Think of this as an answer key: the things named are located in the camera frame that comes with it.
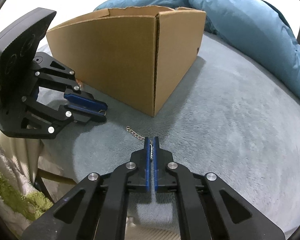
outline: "metal chain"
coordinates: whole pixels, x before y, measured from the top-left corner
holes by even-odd
[[[126,130],[128,133],[131,133],[135,138],[139,139],[140,141],[143,141],[145,138],[139,134],[137,134],[134,130],[132,130],[129,126],[126,126]],[[152,140],[150,141],[150,158],[153,159],[153,143]]]
[[[140,141],[143,141],[145,138],[141,135],[138,135],[134,130],[132,130],[129,126],[126,127],[127,132],[131,133],[134,137],[139,139]]]

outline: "bed surface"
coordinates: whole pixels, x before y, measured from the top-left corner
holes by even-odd
[[[49,52],[45,46],[41,51]],[[198,57],[156,117],[85,86],[108,104],[104,124],[69,124],[44,144],[65,176],[114,170],[143,143],[129,134],[159,136],[161,147],[192,172],[218,174],[287,234],[300,224],[300,100],[263,67],[205,34]],[[62,94],[41,90],[53,108]],[[144,226],[178,231],[172,195],[132,195],[128,215]]]

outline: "cardboard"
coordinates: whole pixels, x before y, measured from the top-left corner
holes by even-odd
[[[196,59],[205,19],[204,11],[183,7],[102,9],[46,36],[76,78],[155,116]]]

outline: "small chain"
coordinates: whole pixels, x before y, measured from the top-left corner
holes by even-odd
[[[131,133],[134,137],[139,139],[140,141],[143,141],[145,138],[141,135],[138,135],[134,130],[132,130],[129,126],[126,127],[127,132]]]
[[[106,116],[107,111],[106,111],[106,110],[100,110],[99,113],[100,113],[100,114],[103,114],[104,116]]]
[[[132,130],[129,126],[126,127],[127,132],[131,133],[135,138],[139,139],[140,141],[143,141],[145,138],[141,135],[138,135],[134,130]],[[150,158],[153,159],[153,143],[150,141]]]

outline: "blue comforter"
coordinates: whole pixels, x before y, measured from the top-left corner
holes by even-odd
[[[207,12],[205,31],[260,63],[300,98],[300,45],[278,13],[261,0],[109,0],[95,10],[160,5]]]

